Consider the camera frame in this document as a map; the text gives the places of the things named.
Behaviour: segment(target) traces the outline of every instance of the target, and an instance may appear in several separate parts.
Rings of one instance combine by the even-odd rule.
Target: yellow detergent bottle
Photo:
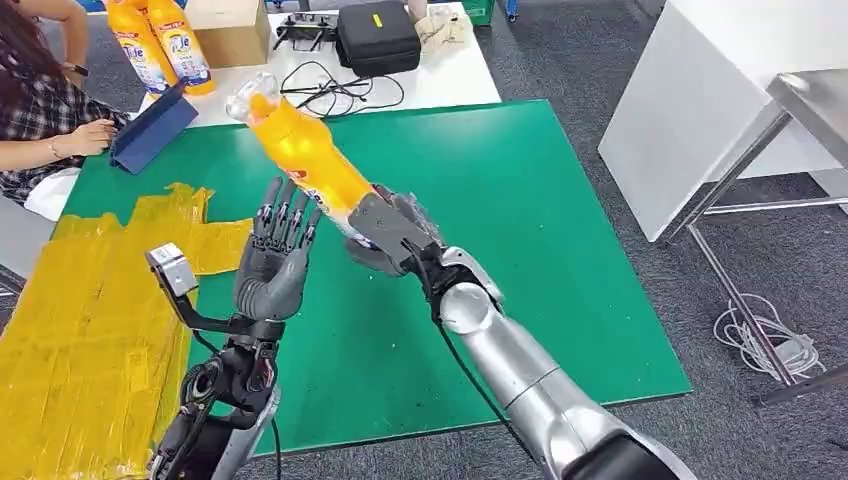
[[[177,77],[186,79],[186,93],[205,95],[215,90],[200,43],[174,0],[148,0],[147,17],[171,60]]]
[[[247,123],[265,153],[346,236],[373,247],[348,216],[374,188],[333,144],[324,123],[279,95],[273,75],[260,73],[227,99],[227,113]]]
[[[106,2],[109,27],[130,60],[136,75],[154,96],[159,96],[178,81],[159,40],[150,29],[147,18],[129,2]]]
[[[124,0],[131,7],[136,10],[141,10],[143,13],[147,13],[147,0]]]

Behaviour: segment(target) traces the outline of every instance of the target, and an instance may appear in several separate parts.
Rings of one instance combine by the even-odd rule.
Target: metal frame
[[[267,12],[269,3],[274,5],[275,8],[279,9],[282,7],[282,4],[287,1],[293,0],[280,0],[279,3],[275,2],[274,0],[264,0],[263,3],[265,3],[265,11]],[[312,6],[309,4],[309,0],[297,0],[297,5],[300,9],[299,11],[301,12],[309,12],[312,10]]]
[[[4,271],[6,269],[0,265],[0,298],[20,295],[23,290],[21,287],[23,282],[7,276]]]
[[[742,315],[745,324],[751,328],[755,340],[765,352],[777,375],[780,377],[783,388],[779,388],[767,394],[760,395],[756,401],[762,405],[774,405],[776,403],[791,400],[801,395],[812,393],[825,388],[848,378],[848,365],[842,365],[816,377],[805,379],[797,382],[792,375],[787,371],[786,366],[780,361],[777,352],[766,337],[762,327],[754,319],[754,314],[750,307],[745,302],[745,298],[739,293],[730,275],[721,265],[713,250],[710,248],[701,231],[695,223],[703,216],[707,215],[725,215],[731,213],[755,212],[763,210],[778,210],[784,208],[802,208],[815,207],[823,205],[839,205],[848,204],[848,197],[828,197],[828,198],[813,198],[804,200],[788,200],[780,202],[765,202],[751,203],[740,205],[714,206],[721,196],[730,188],[730,185],[748,168],[749,165],[759,156],[759,154],[783,131],[786,125],[792,120],[792,115],[785,109],[780,108],[778,113],[769,122],[766,128],[754,139],[747,149],[739,156],[739,158],[731,165],[725,174],[719,179],[715,185],[707,192],[707,194],[690,210],[683,218],[682,222],[675,227],[670,234],[664,236],[664,241],[670,243],[684,228],[689,231],[701,249],[701,252],[709,262],[713,272],[721,282],[722,287],[727,292],[730,299],[739,313]]]

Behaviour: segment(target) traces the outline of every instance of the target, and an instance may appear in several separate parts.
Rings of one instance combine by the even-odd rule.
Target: green cutting mat
[[[414,192],[450,244],[469,250],[505,292],[508,313],[594,399],[690,391],[680,363],[546,101],[360,114],[328,122],[373,182]],[[250,130],[183,132],[140,175],[85,163],[65,213],[115,212],[172,182],[213,188],[209,221],[256,211],[278,174]],[[198,309],[227,317],[232,274],[201,279]],[[454,363],[413,276],[349,260],[319,227],[305,302],[280,345],[285,450],[461,427],[494,415]],[[193,345],[190,362],[208,353]],[[273,450],[270,431],[259,452]]]

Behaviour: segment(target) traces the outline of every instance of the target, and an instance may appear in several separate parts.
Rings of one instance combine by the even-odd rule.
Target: wristwatch
[[[88,69],[83,67],[82,65],[77,65],[76,63],[64,62],[62,63],[62,68],[65,70],[70,70],[74,73],[78,73],[83,77],[88,77]]]

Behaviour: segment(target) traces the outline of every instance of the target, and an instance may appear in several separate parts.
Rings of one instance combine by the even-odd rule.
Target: white cloth
[[[58,221],[77,183],[79,172],[79,168],[66,168],[46,177],[29,192],[24,208],[48,220]]]
[[[421,55],[433,55],[447,44],[463,43],[472,28],[471,19],[464,12],[430,5],[429,15],[415,23],[415,32],[421,40]]]

